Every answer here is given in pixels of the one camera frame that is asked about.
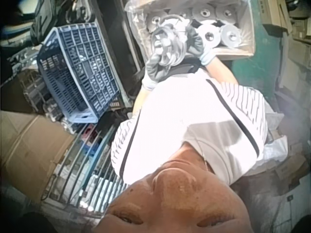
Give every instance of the blue plastic crate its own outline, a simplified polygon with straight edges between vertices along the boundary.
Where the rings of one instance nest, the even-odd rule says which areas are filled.
[[[37,63],[43,79],[67,119],[96,123],[119,95],[95,23],[53,28]]]

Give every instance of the hand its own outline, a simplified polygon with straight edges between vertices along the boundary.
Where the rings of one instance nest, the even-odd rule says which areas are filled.
[[[204,40],[192,26],[188,26],[186,30],[188,33],[187,51],[199,58],[202,65],[207,66],[215,58],[211,47],[204,43]]]
[[[160,55],[153,54],[149,61],[146,62],[145,76],[142,79],[142,85],[149,91],[153,90],[155,86],[169,73],[170,67],[160,66],[160,60]]]

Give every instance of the striped shirt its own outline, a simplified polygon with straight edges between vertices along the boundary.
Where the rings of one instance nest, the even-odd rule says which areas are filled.
[[[267,130],[259,91],[219,84],[200,69],[156,86],[141,110],[119,126],[111,161],[117,175],[132,184],[189,142],[232,184],[261,159]]]

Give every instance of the cardboard box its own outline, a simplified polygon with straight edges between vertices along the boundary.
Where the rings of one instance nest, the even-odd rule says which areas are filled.
[[[197,3],[217,5],[219,2],[222,4],[229,4],[235,8],[239,29],[241,30],[242,42],[239,47],[234,49],[225,46],[214,48],[214,53],[221,60],[236,60],[253,56],[255,54],[255,32],[250,1],[241,1],[237,3],[237,1],[232,0],[146,0],[142,2],[130,0],[125,10],[128,12],[127,16],[133,36],[140,47],[145,62],[152,55],[151,36],[147,30],[146,23],[146,15],[148,15],[148,13],[178,6],[191,8]]]
[[[311,46],[289,38],[288,58],[293,62],[311,69]]]
[[[306,158],[302,155],[290,156],[282,164],[277,166],[276,173],[280,180],[292,178],[295,172],[297,172],[306,162]]]
[[[259,10],[262,24],[281,26],[277,0],[259,0]]]
[[[308,20],[294,20],[293,23],[293,39],[305,39],[307,36]]]
[[[40,202],[74,136],[43,116],[1,111],[1,175]]]
[[[263,25],[274,25],[292,32],[285,0],[259,0],[259,10]]]

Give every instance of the work glove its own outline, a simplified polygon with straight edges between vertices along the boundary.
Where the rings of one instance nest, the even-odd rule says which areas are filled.
[[[170,66],[163,67],[159,65],[161,56],[153,54],[149,61],[146,62],[145,76],[142,79],[142,86],[149,91],[152,91],[155,86],[161,82],[169,73]]]
[[[202,40],[199,34],[196,32],[194,27],[187,26],[186,28],[188,39],[187,39],[187,51],[195,57],[199,58],[201,64],[207,66],[214,58],[215,54],[212,48]]]

